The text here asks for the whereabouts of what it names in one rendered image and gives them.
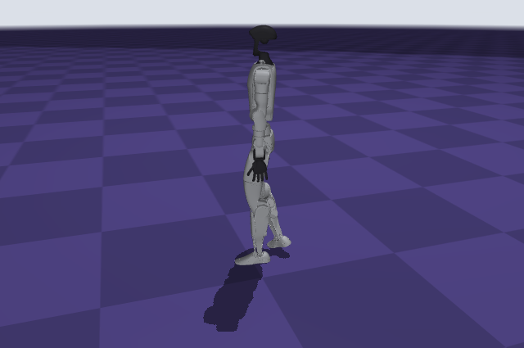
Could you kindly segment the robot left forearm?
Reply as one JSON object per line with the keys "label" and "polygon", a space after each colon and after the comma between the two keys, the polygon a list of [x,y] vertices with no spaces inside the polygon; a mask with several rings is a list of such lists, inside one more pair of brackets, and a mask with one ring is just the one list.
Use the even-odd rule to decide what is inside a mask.
{"label": "robot left forearm", "polygon": [[255,158],[264,157],[264,138],[266,130],[266,119],[262,111],[256,111],[253,115],[253,145],[255,147]]}

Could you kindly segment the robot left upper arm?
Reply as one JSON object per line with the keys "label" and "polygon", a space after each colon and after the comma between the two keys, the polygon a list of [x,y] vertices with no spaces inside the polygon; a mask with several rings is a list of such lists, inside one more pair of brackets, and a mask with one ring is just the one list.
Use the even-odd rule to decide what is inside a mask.
{"label": "robot left upper arm", "polygon": [[252,121],[253,115],[256,111],[262,111],[264,116],[267,114],[268,104],[268,92],[270,84],[270,72],[269,69],[259,68],[254,73],[254,85],[255,85],[255,103],[256,108],[251,110],[249,116]]}

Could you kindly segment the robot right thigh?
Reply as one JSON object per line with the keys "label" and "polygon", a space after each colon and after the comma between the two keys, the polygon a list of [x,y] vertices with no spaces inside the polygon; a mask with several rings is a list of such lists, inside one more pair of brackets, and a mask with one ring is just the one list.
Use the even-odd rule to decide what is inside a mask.
{"label": "robot right thigh", "polygon": [[[251,146],[251,151],[254,150],[253,149],[253,146]],[[264,174],[264,173],[263,173]],[[268,185],[263,181],[263,184],[262,184],[262,190],[261,190],[261,194],[260,194],[260,198],[261,199],[264,199],[266,198],[267,196],[269,195],[269,187]],[[260,199],[259,198],[259,199]]]}

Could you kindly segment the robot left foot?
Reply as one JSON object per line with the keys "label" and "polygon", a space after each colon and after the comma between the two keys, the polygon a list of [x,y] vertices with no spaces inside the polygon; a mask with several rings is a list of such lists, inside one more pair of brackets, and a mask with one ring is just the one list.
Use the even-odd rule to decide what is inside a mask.
{"label": "robot left foot", "polygon": [[[258,254],[258,252],[256,252]],[[270,262],[270,256],[268,252],[262,251],[261,257],[254,257],[253,252],[251,252],[249,255],[245,255],[241,258],[235,259],[235,264],[239,265],[248,265],[248,264],[260,264],[260,263],[268,263]]]}

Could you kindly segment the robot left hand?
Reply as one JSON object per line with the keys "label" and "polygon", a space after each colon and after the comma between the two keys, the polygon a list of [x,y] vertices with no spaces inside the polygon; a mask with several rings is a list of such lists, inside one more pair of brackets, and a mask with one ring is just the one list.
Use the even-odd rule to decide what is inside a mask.
{"label": "robot left hand", "polygon": [[261,181],[262,182],[264,181],[264,175],[265,175],[265,179],[267,180],[268,179],[267,166],[264,163],[264,160],[265,160],[265,149],[264,149],[264,157],[262,157],[262,158],[255,158],[255,149],[254,149],[254,151],[253,151],[253,160],[255,162],[253,162],[253,164],[252,164],[253,166],[248,171],[247,176],[249,176],[251,171],[253,170],[253,179],[252,179],[253,182],[255,181],[255,176],[256,175],[257,175],[257,183],[260,181],[260,174],[261,174]]}

